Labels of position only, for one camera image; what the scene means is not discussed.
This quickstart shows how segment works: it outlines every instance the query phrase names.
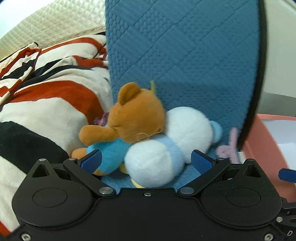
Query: light blue plush ear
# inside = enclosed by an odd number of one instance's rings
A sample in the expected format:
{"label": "light blue plush ear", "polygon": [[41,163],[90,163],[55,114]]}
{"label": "light blue plush ear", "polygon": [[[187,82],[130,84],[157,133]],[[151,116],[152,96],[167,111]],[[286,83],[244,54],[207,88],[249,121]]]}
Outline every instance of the light blue plush ear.
{"label": "light blue plush ear", "polygon": [[222,138],[223,129],[218,122],[213,120],[210,121],[210,124],[213,129],[213,143],[218,143]]}

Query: quilted fabric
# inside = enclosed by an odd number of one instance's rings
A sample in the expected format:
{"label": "quilted fabric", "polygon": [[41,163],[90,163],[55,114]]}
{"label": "quilted fabric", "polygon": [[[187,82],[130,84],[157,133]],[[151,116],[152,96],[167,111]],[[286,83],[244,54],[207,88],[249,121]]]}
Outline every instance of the quilted fabric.
{"label": "quilted fabric", "polygon": [[[202,111],[222,125],[220,144],[227,144],[230,129],[241,130],[253,94],[259,55],[257,4],[257,0],[106,0],[114,99],[130,81],[149,88],[154,80],[167,110],[189,106]],[[213,158],[214,150],[209,151]],[[189,173],[194,173],[192,166],[180,179],[190,181]],[[130,185],[116,174],[103,180]]]}
{"label": "quilted fabric", "polygon": [[32,42],[46,48],[105,30],[105,0],[56,0],[21,21],[0,39],[0,59]]}

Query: white wall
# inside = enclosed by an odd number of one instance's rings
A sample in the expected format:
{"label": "white wall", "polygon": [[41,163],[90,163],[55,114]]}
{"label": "white wall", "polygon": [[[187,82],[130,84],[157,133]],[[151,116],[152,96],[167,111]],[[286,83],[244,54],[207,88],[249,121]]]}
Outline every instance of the white wall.
{"label": "white wall", "polygon": [[53,1],[54,0],[4,0],[0,4],[0,38],[26,17]]}
{"label": "white wall", "polygon": [[265,0],[268,56],[263,91],[296,97],[296,3]]}

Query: blue quilted mat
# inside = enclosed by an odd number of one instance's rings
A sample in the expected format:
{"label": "blue quilted mat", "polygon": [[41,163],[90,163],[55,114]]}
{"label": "blue quilted mat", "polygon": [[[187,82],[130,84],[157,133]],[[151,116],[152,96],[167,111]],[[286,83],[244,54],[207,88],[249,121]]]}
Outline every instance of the blue quilted mat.
{"label": "blue quilted mat", "polygon": [[[107,45],[113,97],[135,81],[169,110],[190,106],[229,131],[244,124],[259,57],[257,0],[106,0]],[[215,158],[215,148],[209,155]],[[199,175],[189,165],[170,186]],[[103,178],[132,187],[120,173]]]}

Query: teddy bear ear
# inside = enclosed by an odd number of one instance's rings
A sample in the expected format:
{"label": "teddy bear ear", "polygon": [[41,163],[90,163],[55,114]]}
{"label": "teddy bear ear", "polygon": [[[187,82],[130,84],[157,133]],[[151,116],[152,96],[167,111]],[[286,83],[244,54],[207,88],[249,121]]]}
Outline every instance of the teddy bear ear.
{"label": "teddy bear ear", "polygon": [[125,84],[118,93],[119,104],[124,105],[126,102],[133,99],[135,95],[140,92],[141,92],[141,89],[136,83],[130,82]]}

